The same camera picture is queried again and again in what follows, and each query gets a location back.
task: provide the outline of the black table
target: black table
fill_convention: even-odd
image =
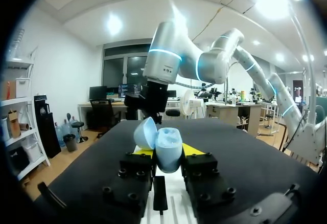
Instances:
[[[117,174],[121,156],[134,150],[133,132],[139,123],[123,121],[115,126],[70,164],[49,188],[67,205],[74,201],[88,204],[86,199],[92,198],[102,207],[102,188],[110,185]],[[309,167],[218,119],[168,120],[157,127],[178,128],[183,142],[211,152],[218,160],[221,175],[237,189],[233,203],[206,213],[207,220],[235,215],[273,192],[284,193],[292,183],[300,185],[305,200],[318,178]],[[35,203],[50,213],[42,196]]]

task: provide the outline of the stool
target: stool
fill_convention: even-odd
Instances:
[[[84,123],[83,122],[75,122],[75,123],[72,123],[72,128],[77,128],[77,132],[78,134],[80,135],[80,142],[79,143],[82,143],[84,141],[87,141],[88,140],[88,137],[87,136],[82,136],[82,133],[81,133],[81,127],[84,126]]]
[[[271,119],[273,119],[273,117],[274,117],[273,114],[266,114],[266,118],[268,119],[268,124],[267,124],[267,126],[265,126],[265,128],[271,128],[271,127],[270,127],[270,124],[269,124],[269,121],[270,121]]]
[[[169,110],[166,110],[166,115],[169,117],[179,117],[180,111],[177,109],[169,109]]]

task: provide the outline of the water bottle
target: water bottle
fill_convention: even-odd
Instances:
[[[71,126],[69,123],[67,123],[67,120],[63,120],[63,125],[62,125],[62,135],[65,136],[69,133],[72,133]]]
[[[56,130],[56,135],[57,135],[57,139],[58,139],[58,142],[59,142],[59,145],[60,147],[65,147],[65,143],[63,141],[63,137],[62,137],[62,129],[58,126],[57,123],[55,123],[55,130]]]
[[[72,116],[72,119],[70,120],[70,124],[72,125],[73,123],[76,123],[76,122],[78,122],[78,121],[75,119],[74,116]],[[77,143],[79,143],[79,141],[80,141],[80,135],[78,133],[77,128],[72,128],[72,133],[75,135],[75,138],[76,138]]]

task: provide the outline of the workbench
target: workbench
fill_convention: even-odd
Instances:
[[[68,206],[79,204],[85,209],[102,211],[103,215],[112,216],[114,212],[124,220],[132,219],[133,213],[120,213],[118,207],[105,205],[102,188],[112,183],[122,156],[134,151],[133,133],[140,122],[122,121],[112,128],[73,161],[49,188]],[[244,211],[271,193],[284,193],[293,183],[300,185],[305,202],[318,179],[318,174],[309,167],[218,119],[168,120],[157,127],[178,128],[183,142],[211,152],[218,160],[221,175],[236,188],[232,203],[217,206],[201,216],[206,223],[213,223],[212,220],[217,223]],[[54,214],[42,196],[35,204],[43,212]]]
[[[207,103],[206,117],[217,117],[224,123],[230,124],[234,127],[245,128],[247,132],[256,137],[258,134],[260,122],[260,104],[253,105],[225,105],[222,103]],[[249,119],[246,124],[238,123],[238,117],[248,116]]]

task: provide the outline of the window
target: window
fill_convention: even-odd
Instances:
[[[145,84],[143,70],[150,44],[136,44],[104,50],[102,85]]]
[[[146,56],[128,57],[127,59],[127,83],[145,84],[147,79],[143,76]]]
[[[103,63],[102,85],[118,87],[123,83],[124,58],[108,59]]]

